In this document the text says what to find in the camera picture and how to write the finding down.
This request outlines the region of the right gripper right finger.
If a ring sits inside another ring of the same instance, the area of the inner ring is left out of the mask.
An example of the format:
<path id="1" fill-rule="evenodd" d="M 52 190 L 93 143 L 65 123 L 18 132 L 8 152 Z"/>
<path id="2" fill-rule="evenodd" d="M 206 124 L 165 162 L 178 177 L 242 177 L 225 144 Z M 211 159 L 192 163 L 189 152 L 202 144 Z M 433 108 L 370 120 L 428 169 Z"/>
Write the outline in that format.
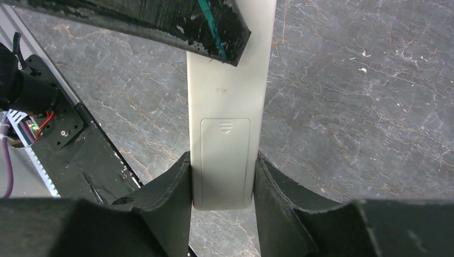
<path id="1" fill-rule="evenodd" d="M 279 171 L 255 165 L 262 256 L 453 256 L 453 201 L 325 198 Z"/>

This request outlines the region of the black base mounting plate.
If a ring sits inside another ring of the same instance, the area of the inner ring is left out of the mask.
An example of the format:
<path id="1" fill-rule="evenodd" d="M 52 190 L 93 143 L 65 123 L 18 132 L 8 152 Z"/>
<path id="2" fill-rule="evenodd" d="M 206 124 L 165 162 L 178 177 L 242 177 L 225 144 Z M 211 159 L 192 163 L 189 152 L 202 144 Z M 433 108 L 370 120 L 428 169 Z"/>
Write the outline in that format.
<path id="1" fill-rule="evenodd" d="M 59 93 L 53 118 L 32 144 L 58 195 L 111 204 L 140 188 L 142 182 L 87 107 L 70 98 L 55 66 L 35 54 L 26 62 Z"/>

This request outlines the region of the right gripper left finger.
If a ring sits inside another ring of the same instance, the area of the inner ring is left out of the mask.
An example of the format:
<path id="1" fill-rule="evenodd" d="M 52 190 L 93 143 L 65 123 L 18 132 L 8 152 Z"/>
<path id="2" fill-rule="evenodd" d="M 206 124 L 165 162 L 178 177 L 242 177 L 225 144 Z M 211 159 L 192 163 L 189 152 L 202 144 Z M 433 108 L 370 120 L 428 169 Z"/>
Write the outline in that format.
<path id="1" fill-rule="evenodd" d="M 187 256 L 190 154 L 112 204 L 82 198 L 1 200 L 1 256 Z"/>

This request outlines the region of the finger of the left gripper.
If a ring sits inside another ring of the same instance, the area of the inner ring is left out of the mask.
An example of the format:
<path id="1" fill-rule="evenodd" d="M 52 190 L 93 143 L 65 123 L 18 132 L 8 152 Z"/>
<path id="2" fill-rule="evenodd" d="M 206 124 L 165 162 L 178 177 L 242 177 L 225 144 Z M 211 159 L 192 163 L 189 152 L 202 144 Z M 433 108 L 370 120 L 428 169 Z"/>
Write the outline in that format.
<path id="1" fill-rule="evenodd" d="M 237 66 L 251 31 L 236 1 L 67 0 L 4 4 L 164 43 Z"/>

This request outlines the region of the white remote control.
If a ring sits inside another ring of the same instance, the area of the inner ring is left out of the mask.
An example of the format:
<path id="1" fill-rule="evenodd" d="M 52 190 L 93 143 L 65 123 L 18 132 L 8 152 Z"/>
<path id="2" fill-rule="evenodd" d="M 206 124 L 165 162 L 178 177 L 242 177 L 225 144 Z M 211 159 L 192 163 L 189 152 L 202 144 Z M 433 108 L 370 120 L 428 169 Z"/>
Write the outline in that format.
<path id="1" fill-rule="evenodd" d="M 252 31 L 237 66 L 188 52 L 193 206 L 245 209 L 252 202 L 275 1 L 239 1 Z"/>

